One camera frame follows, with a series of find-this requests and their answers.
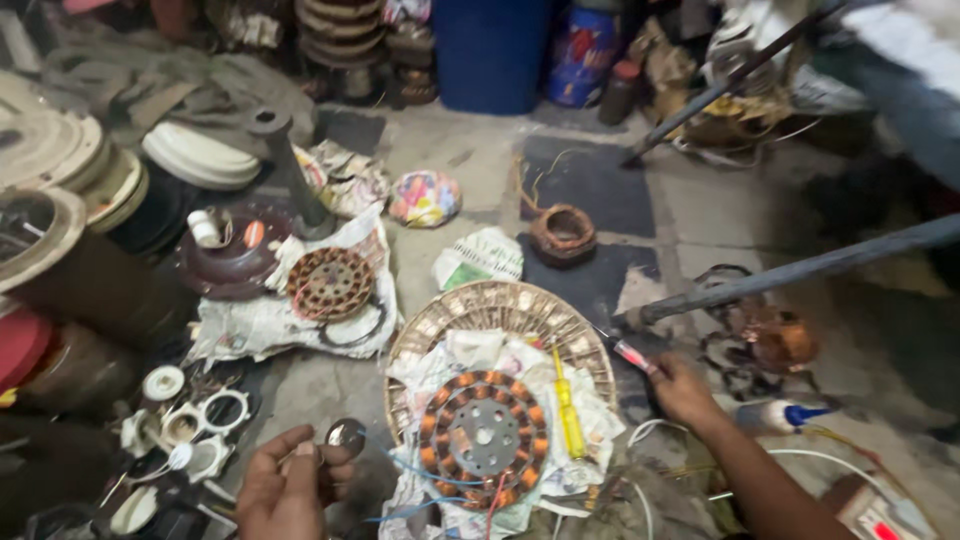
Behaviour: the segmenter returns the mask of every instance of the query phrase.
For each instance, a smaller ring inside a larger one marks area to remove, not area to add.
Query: blue cap
[[[803,405],[788,405],[783,410],[783,417],[791,426],[798,427],[806,424],[807,419],[830,412],[833,412],[832,408],[806,408]]]

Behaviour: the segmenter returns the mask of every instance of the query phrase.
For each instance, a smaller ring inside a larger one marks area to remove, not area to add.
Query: yellow screwdriver
[[[557,389],[557,400],[560,402],[560,419],[564,421],[566,451],[570,457],[580,459],[587,454],[584,448],[584,435],[580,431],[577,409],[573,408],[573,400],[570,398],[570,381],[564,377],[564,365],[561,364],[560,353],[557,352],[557,341],[552,340],[551,343],[553,344],[553,363],[557,368],[557,381],[553,384]]]

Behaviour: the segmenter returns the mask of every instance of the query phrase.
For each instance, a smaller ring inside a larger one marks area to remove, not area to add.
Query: blue wire
[[[361,435],[367,437],[367,434],[364,433],[363,430],[357,430],[357,432],[360,433]],[[399,457],[396,457],[395,455],[390,454],[390,451],[387,450],[387,449],[385,449],[385,448],[383,448],[383,447],[380,445],[380,443],[378,443],[378,442],[376,442],[376,441],[373,441],[373,444],[376,445],[376,447],[380,449],[380,452],[386,454],[387,456],[390,457],[390,459],[392,459],[393,461],[396,461],[397,463],[399,463],[400,465],[402,465],[403,468],[405,468],[405,469],[410,469],[411,471],[417,473],[418,475],[420,475],[420,476],[422,476],[422,477],[427,477],[427,478],[429,478],[429,479],[442,480],[442,481],[445,481],[445,482],[447,482],[447,483],[460,484],[460,485],[483,485],[483,484],[485,483],[485,482],[483,482],[483,481],[466,482],[466,481],[461,481],[461,480],[451,480],[451,479],[445,479],[444,477],[438,477],[437,475],[432,475],[432,474],[430,474],[430,473],[427,473],[426,471],[422,471],[421,469],[418,469],[417,467],[414,467],[413,465],[410,465],[409,463],[404,463],[403,461],[400,460]]]
[[[429,506],[430,504],[436,504],[436,503],[453,503],[453,502],[469,503],[469,502],[470,502],[470,499],[464,499],[463,497],[440,497],[439,499],[434,499],[433,501],[430,501],[429,503],[423,503],[423,504],[420,504],[420,505],[418,505],[418,506],[414,506],[413,508],[411,508],[411,509],[409,509],[409,510],[407,510],[407,511],[405,511],[405,512],[399,512],[399,513],[397,513],[397,514],[390,514],[389,516],[383,516],[382,518],[367,518],[367,519],[365,519],[365,520],[363,520],[363,521],[366,522],[366,523],[380,523],[380,522],[388,521],[388,520],[395,520],[395,519],[401,519],[401,518],[409,518],[410,516],[413,516],[413,515],[416,514],[417,512],[419,512],[419,511],[421,511],[422,509],[424,509],[424,508],[426,508],[427,506]]]

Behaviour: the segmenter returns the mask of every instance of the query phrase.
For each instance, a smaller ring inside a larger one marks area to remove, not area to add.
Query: glue bottle
[[[738,426],[750,435],[790,435],[814,416],[833,412],[830,408],[807,408],[786,400],[741,405],[733,415]]]

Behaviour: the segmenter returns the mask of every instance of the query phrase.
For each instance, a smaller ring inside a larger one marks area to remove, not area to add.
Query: hand
[[[324,507],[346,495],[353,465],[346,449],[316,446],[313,436],[298,426],[253,454],[237,497],[242,540],[326,538]]]
[[[718,421],[729,421],[710,394],[710,389],[693,373],[677,353],[653,358],[659,367],[649,375],[660,406],[673,420],[690,426],[695,432]]]

